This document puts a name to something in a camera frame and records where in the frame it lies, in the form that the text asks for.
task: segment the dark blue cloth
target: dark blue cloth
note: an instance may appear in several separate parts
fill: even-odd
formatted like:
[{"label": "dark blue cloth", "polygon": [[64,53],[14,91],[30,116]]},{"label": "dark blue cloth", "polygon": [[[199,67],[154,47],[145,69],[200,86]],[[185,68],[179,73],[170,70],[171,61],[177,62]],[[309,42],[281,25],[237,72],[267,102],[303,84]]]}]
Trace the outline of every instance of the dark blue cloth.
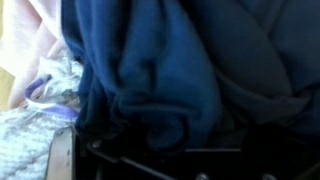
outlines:
[{"label": "dark blue cloth", "polygon": [[143,126],[159,152],[239,144],[251,124],[320,138],[319,7],[63,0],[64,37],[85,66],[76,126],[104,137]]}]

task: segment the white fabric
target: white fabric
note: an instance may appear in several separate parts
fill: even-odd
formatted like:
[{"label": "white fabric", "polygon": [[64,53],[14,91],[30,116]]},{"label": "white fabric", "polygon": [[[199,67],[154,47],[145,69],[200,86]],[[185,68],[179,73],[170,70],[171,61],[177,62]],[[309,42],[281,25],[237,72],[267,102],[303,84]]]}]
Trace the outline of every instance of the white fabric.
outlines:
[{"label": "white fabric", "polygon": [[[75,92],[82,71],[67,51],[42,58],[39,73],[51,74],[52,80],[38,100],[79,108]],[[71,120],[44,115],[26,105],[0,112],[0,179],[44,179],[53,134],[67,126],[72,126]]]}]

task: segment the folded fabric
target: folded fabric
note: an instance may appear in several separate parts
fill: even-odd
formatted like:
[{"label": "folded fabric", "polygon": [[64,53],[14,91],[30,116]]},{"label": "folded fabric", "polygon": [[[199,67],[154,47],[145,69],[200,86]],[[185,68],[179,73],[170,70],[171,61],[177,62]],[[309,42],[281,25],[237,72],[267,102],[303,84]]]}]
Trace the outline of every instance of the folded fabric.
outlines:
[{"label": "folded fabric", "polygon": [[268,123],[320,138],[319,7],[64,0],[63,34],[85,65],[77,128],[107,138],[142,126],[162,153],[241,145]]}]

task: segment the knit texture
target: knit texture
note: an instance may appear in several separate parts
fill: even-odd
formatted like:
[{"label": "knit texture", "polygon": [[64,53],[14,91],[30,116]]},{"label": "knit texture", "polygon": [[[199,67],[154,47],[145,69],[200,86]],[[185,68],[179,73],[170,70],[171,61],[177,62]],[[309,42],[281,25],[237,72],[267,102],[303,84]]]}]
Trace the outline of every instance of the knit texture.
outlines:
[{"label": "knit texture", "polygon": [[[52,75],[37,94],[37,102],[53,102],[79,109],[76,90],[82,66],[69,51],[51,58],[41,58],[39,74]],[[0,179],[44,179],[50,143],[54,132],[72,126],[73,119],[62,119],[37,112],[22,104],[0,112]]]}]

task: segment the light pink cloth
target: light pink cloth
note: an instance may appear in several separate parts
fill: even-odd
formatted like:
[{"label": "light pink cloth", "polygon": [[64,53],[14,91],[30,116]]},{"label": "light pink cloth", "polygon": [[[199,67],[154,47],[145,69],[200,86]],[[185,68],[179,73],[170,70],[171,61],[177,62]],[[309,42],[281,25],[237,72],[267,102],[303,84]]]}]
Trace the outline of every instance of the light pink cloth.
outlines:
[{"label": "light pink cloth", "polygon": [[39,58],[65,47],[61,33],[61,0],[4,0],[0,66],[16,77],[10,106],[37,73]]}]

